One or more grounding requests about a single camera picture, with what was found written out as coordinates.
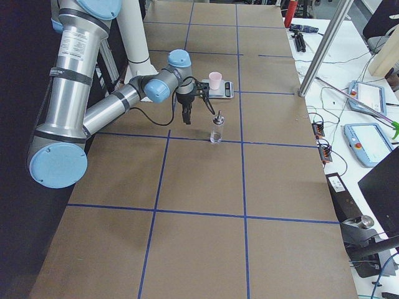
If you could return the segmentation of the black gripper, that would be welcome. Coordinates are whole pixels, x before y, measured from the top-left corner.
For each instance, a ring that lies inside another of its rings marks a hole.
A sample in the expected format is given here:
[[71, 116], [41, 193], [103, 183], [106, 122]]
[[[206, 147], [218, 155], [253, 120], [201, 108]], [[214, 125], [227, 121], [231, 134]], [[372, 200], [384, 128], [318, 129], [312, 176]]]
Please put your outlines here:
[[177, 101], [182, 104], [182, 118], [186, 125], [191, 124], [191, 107], [195, 97], [201, 97], [209, 108], [209, 83], [192, 81], [188, 85], [178, 87]]

